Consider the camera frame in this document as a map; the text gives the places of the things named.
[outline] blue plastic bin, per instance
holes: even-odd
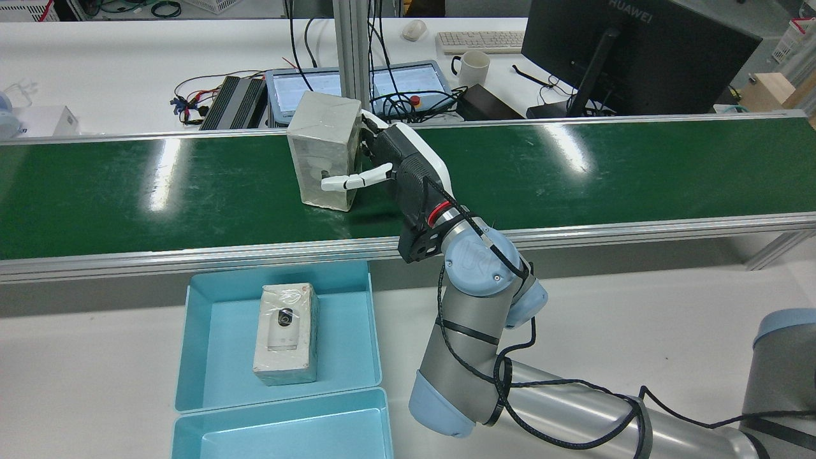
[[[320,301],[317,381],[266,386],[252,372],[262,287],[308,282]],[[373,387],[382,381],[368,264],[275,266],[193,276],[175,409],[195,412]]]
[[[392,459],[379,387],[183,415],[172,459]]]

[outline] white mug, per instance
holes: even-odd
[[[454,68],[454,62],[462,61],[459,71]],[[490,57],[481,51],[468,51],[462,56],[454,56],[450,62],[450,71],[459,75],[459,85],[471,87],[476,84],[485,85],[487,68],[490,67]]]

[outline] monitor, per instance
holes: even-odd
[[[670,0],[533,0],[521,54],[617,114],[707,113],[761,38]]]

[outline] table leg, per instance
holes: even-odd
[[[803,229],[783,233],[746,261],[745,267],[749,271],[761,270],[779,258],[783,253],[794,248],[798,243],[814,235],[816,235],[816,229]]]

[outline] keyboard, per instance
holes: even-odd
[[[437,47],[445,54],[477,50],[487,54],[519,54],[524,32],[439,32]]]

